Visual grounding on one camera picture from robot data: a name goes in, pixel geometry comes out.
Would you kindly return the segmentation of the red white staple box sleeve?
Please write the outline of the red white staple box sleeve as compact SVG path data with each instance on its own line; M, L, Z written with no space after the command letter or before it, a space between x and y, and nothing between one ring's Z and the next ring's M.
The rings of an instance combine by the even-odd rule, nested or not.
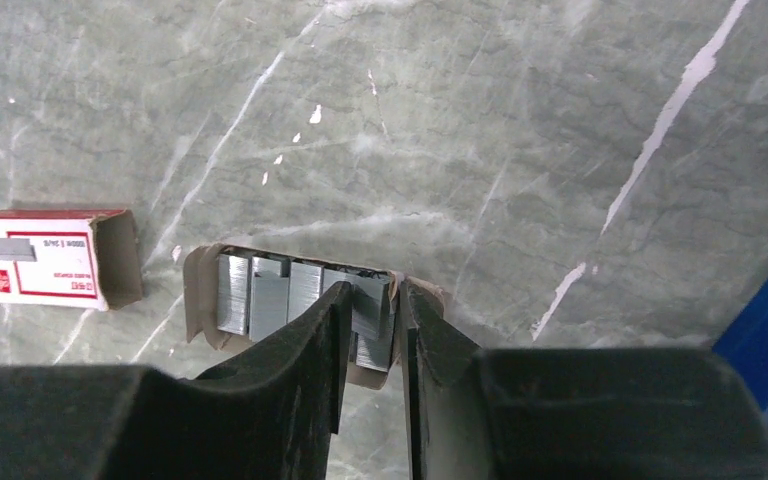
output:
M0 304L109 311L142 297L130 210L0 210Z

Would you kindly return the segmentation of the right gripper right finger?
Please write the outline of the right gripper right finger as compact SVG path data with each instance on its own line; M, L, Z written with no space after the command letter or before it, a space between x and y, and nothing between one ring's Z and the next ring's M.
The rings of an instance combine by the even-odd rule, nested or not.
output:
M768 426L697 348L487 348L406 281L399 300L415 479L768 479Z

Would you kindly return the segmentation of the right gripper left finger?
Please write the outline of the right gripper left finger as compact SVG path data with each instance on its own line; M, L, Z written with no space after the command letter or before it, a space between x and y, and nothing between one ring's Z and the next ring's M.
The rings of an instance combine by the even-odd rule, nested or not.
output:
M0 479L322 479L352 287L191 380L146 365L0 366Z

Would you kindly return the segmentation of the staple box tray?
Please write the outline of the staple box tray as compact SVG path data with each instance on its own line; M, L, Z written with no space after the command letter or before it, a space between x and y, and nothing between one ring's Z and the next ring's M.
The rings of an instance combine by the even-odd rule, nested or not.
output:
M299 318L334 284L350 300L348 381L379 390L399 354L397 303L416 285L443 311L441 287L403 272L216 243L189 253L183 265L186 337L203 335L216 350L242 351Z

